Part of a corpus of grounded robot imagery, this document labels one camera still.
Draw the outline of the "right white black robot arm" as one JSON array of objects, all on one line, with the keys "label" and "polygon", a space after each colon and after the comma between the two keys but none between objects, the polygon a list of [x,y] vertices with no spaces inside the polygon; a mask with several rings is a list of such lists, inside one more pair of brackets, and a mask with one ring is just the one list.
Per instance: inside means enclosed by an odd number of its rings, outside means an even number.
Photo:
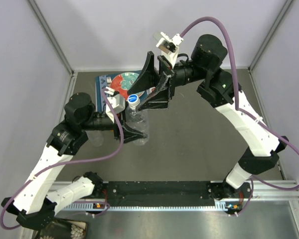
[{"label": "right white black robot arm", "polygon": [[179,34],[168,37],[159,32],[156,40],[161,55],[147,53],[140,75],[128,90],[130,95],[150,90],[136,110],[166,109],[176,87],[199,81],[197,92],[200,96],[234,126],[248,145],[222,185],[226,196],[236,196],[251,176],[275,166],[285,144],[265,129],[242,89],[234,88],[233,75],[221,69],[229,49],[216,36],[200,36],[186,60],[178,60],[183,41]]}]

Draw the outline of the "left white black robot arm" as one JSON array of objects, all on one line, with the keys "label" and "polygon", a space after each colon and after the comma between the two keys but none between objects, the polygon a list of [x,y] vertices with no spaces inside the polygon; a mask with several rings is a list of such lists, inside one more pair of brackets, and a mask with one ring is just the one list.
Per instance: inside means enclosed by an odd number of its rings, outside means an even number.
[{"label": "left white black robot arm", "polygon": [[123,97],[106,88],[102,95],[106,103],[104,112],[96,111],[87,93],[70,97],[64,107],[64,120],[52,130],[28,179],[12,197],[3,199],[2,212],[15,215],[19,226],[41,230],[70,204],[86,196],[96,198],[102,194],[102,180],[93,172],[60,190],[50,191],[63,167],[74,164],[73,157],[88,140],[89,131],[112,131],[121,144],[147,137],[139,128],[130,127],[142,103],[138,94]]}]

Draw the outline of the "clear bottle orange base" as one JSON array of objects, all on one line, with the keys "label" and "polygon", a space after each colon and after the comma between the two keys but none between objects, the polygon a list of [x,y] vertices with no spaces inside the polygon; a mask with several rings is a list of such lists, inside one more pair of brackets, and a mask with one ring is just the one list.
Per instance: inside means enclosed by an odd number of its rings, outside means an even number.
[{"label": "clear bottle orange base", "polygon": [[137,129],[143,133],[146,133],[148,137],[146,139],[138,139],[134,141],[137,146],[145,145],[149,140],[149,118],[147,111],[136,111],[136,107],[131,107],[129,104],[126,108],[126,119],[129,127]]}]

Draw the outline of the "white bottle cap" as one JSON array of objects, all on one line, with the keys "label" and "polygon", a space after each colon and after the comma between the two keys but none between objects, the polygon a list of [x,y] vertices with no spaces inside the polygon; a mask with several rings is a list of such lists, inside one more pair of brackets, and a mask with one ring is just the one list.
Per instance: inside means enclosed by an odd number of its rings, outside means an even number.
[{"label": "white bottle cap", "polygon": [[128,96],[128,103],[131,107],[136,107],[140,104],[140,99],[137,94],[132,94]]}]

